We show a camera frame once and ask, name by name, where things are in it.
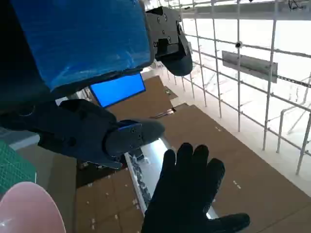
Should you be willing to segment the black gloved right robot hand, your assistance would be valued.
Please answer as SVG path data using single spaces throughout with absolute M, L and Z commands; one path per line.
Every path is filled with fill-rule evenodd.
M 208 155 L 206 145 L 189 143 L 164 153 L 143 233 L 237 233 L 249 226 L 246 213 L 207 217 L 225 174 L 223 162 Z

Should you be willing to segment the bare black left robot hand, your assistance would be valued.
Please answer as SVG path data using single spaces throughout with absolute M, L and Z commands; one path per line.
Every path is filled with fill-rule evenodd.
M 38 145 L 118 169 L 118 158 L 157 140 L 154 120 L 117 120 L 92 102 L 56 100 L 160 61 L 192 72 L 180 13 L 141 0 L 3 0 L 0 3 L 0 125 L 39 134 Z

